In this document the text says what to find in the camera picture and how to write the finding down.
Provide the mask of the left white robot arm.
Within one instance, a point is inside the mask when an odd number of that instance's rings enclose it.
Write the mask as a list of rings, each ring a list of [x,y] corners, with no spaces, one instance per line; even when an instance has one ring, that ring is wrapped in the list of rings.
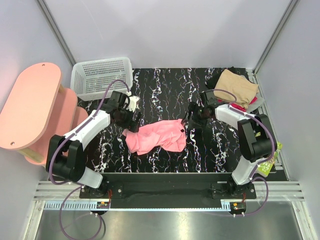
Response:
[[[124,103],[109,99],[100,104],[96,110],[79,126],[63,136],[54,135],[49,141],[46,170],[50,181],[55,185],[73,182],[90,187],[90,192],[97,198],[108,193],[108,186],[103,176],[86,166],[85,149],[103,129],[115,124],[123,129],[137,132],[141,113],[134,120],[140,98],[129,96]]]

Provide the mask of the pink t-shirt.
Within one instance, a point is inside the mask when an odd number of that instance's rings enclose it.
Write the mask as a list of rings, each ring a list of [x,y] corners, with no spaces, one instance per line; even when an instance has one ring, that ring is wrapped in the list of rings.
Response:
[[[185,126],[181,119],[161,120],[141,126],[134,133],[125,129],[122,134],[128,150],[137,155],[149,153],[155,147],[169,152],[182,152],[187,144]]]

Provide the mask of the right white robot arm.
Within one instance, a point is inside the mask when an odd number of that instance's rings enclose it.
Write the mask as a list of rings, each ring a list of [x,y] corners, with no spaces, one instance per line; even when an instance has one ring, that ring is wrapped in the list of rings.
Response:
[[[222,192],[239,198],[253,181],[258,166],[272,158],[277,148],[269,118],[265,114],[246,113],[221,102],[202,107],[192,101],[182,121],[187,122],[190,129],[199,129],[205,128],[209,119],[224,122],[238,132],[241,157]]]

